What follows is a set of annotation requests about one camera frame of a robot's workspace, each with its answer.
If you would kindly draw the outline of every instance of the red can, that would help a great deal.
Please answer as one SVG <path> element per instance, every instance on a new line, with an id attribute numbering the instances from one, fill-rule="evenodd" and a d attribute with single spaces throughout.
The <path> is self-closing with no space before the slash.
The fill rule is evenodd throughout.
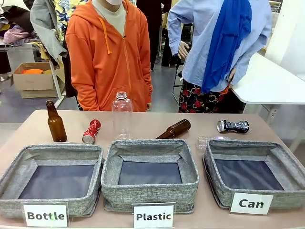
<path id="1" fill-rule="evenodd" d="M 90 126 L 89 126 L 88 130 L 82 136 L 83 143 L 93 145 L 95 142 L 95 137 L 96 137 L 100 127 L 101 127 L 100 121 L 97 119 L 93 119 L 90 122 Z"/>

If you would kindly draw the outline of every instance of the storage basket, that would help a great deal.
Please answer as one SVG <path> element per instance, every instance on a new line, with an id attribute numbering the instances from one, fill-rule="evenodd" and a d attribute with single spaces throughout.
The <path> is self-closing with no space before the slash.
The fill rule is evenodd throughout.
<path id="1" fill-rule="evenodd" d="M 27 146 L 0 180 L 0 213 L 22 218 L 23 203 L 67 202 L 70 217 L 90 216 L 102 173 L 100 146 L 48 144 Z"/>
<path id="2" fill-rule="evenodd" d="M 132 212 L 135 203 L 175 202 L 176 213 L 192 213 L 199 176 L 181 139 L 115 141 L 102 172 L 105 209 Z"/>
<path id="3" fill-rule="evenodd" d="M 221 207 L 231 206 L 235 192 L 273 195 L 270 209 L 305 204 L 305 169 L 277 143 L 210 140 L 204 163 Z"/>

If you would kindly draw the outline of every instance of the clear plastic bottle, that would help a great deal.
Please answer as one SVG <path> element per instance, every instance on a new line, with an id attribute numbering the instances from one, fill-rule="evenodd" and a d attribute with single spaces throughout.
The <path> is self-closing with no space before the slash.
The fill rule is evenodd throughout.
<path id="1" fill-rule="evenodd" d="M 128 140 L 132 122 L 132 101 L 127 98 L 126 92 L 118 92 L 112 103 L 113 128 L 116 140 Z"/>

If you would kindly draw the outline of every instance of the gray jacket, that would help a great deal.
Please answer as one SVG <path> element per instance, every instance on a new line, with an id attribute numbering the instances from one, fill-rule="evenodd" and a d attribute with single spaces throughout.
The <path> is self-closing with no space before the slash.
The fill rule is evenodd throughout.
<path id="1" fill-rule="evenodd" d="M 59 55 L 66 57 L 67 50 L 58 41 L 55 31 L 57 17 L 52 0 L 35 0 L 30 10 L 30 21 L 48 53 L 58 61 Z"/>

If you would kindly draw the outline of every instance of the pink cloth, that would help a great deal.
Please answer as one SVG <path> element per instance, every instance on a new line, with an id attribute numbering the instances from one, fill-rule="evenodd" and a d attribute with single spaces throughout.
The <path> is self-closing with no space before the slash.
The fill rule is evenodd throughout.
<path id="1" fill-rule="evenodd" d="M 24 31 L 19 25 L 15 25 L 13 28 L 7 30 L 3 37 L 3 43 L 9 44 L 19 41 L 23 38 L 28 37 L 30 34 Z"/>

